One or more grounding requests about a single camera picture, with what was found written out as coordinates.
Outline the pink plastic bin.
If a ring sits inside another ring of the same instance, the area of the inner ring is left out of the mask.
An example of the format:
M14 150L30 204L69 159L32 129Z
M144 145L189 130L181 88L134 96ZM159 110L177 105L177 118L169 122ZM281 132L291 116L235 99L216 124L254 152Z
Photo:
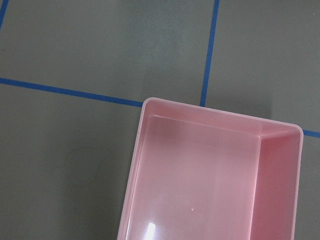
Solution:
M143 102L119 240L292 240L303 130L151 97Z

